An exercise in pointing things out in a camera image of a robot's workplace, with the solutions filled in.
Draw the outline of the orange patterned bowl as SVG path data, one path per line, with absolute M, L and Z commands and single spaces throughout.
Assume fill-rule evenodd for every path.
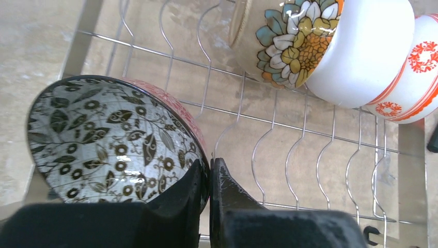
M 365 109 L 398 124 L 418 121 L 437 108 L 437 14 L 416 17 L 406 60 L 390 85 Z

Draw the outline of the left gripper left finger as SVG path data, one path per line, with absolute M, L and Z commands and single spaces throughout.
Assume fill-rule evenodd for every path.
M 33 204 L 1 230 L 1 247 L 197 247 L 202 175 L 186 174 L 144 203 Z

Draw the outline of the black leaf patterned bowl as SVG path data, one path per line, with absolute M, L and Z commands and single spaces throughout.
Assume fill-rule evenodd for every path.
M 205 141 L 193 116 L 149 83 L 102 75 L 54 82 L 34 100 L 27 140 L 36 170 L 66 203 L 142 202 L 195 161 L 209 198 Z

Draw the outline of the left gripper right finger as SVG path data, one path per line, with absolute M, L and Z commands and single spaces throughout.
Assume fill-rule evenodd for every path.
M 341 211 L 269 210 L 211 160 L 211 247 L 367 247 L 351 216 Z

